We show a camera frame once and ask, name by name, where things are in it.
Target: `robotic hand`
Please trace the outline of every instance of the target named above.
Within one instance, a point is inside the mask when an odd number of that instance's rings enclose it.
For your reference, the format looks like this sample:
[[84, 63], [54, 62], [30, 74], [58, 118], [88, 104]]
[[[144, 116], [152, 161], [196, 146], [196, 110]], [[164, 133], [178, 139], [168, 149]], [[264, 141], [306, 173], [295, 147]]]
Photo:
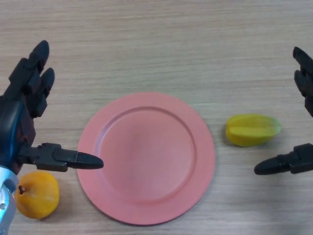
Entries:
[[[295, 47], [294, 59], [300, 70], [294, 73], [295, 83], [305, 98], [305, 108], [313, 117], [313, 60], [303, 50]], [[310, 143], [294, 147], [288, 154], [267, 159], [256, 165], [257, 175], [270, 175], [290, 171], [292, 174], [313, 170], [313, 145]]]
[[10, 85], [0, 96], [0, 235], [7, 234], [16, 205], [13, 193], [23, 164], [37, 169], [67, 171], [68, 167], [98, 169], [103, 162], [96, 156], [62, 149], [59, 144], [32, 147], [34, 118], [41, 117], [54, 83], [54, 71], [42, 75], [49, 56], [49, 44], [40, 42], [28, 59], [23, 58], [9, 77]]

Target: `wood grain surface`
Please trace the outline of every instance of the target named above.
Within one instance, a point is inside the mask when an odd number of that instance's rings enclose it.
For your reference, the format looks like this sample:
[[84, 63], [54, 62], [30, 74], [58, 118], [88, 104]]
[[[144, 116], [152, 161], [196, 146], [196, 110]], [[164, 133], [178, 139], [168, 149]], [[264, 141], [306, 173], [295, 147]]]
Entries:
[[[313, 119], [293, 81], [294, 46], [313, 56], [312, 0], [2, 0], [0, 92], [21, 57], [50, 43], [56, 81], [36, 120], [34, 144], [76, 149], [88, 120], [110, 101], [154, 91], [189, 103], [216, 145], [214, 179], [186, 214], [152, 227], [108, 219], [84, 195], [75, 170], [53, 173], [61, 202], [43, 221], [16, 213], [21, 235], [311, 235], [313, 172], [254, 175], [254, 166], [313, 142]], [[238, 148], [224, 138], [237, 113], [278, 118], [273, 141]], [[19, 176], [33, 171], [24, 166]]]

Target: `wooden table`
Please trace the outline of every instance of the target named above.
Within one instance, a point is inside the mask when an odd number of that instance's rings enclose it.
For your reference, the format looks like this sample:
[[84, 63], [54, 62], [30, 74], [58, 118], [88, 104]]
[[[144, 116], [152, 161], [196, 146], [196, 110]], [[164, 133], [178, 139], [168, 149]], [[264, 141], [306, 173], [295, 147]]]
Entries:
[[[53, 173], [61, 202], [44, 221], [16, 213], [21, 235], [311, 235], [313, 172], [256, 176], [254, 166], [313, 141], [313, 120], [293, 81], [294, 46], [313, 56], [312, 0], [3, 0], [0, 92], [21, 57], [41, 40], [56, 72], [35, 144], [76, 149], [88, 120], [126, 94], [154, 91], [189, 103], [216, 145], [214, 180], [192, 210], [159, 226], [106, 218], [84, 195], [75, 170]], [[273, 141], [238, 148], [225, 141], [237, 113], [278, 118]], [[33, 171], [24, 166], [19, 176]]]

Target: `pink plate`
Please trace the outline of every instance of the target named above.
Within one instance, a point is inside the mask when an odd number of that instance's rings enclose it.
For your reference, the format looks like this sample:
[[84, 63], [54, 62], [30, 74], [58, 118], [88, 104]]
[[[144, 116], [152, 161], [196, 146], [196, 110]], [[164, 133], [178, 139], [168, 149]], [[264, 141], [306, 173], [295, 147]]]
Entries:
[[104, 168], [78, 170], [87, 197], [118, 221], [153, 225], [189, 210], [206, 191], [215, 151], [206, 123], [184, 102], [159, 93], [122, 97], [87, 124], [78, 150]]

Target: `mango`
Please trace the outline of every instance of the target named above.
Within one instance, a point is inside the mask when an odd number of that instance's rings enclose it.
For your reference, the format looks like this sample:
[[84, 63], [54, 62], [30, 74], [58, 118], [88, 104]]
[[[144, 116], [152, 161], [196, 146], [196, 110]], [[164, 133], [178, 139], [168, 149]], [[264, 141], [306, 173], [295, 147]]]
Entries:
[[59, 204], [59, 184], [49, 172], [30, 172], [20, 178], [14, 197], [21, 214], [43, 219], [53, 213]]

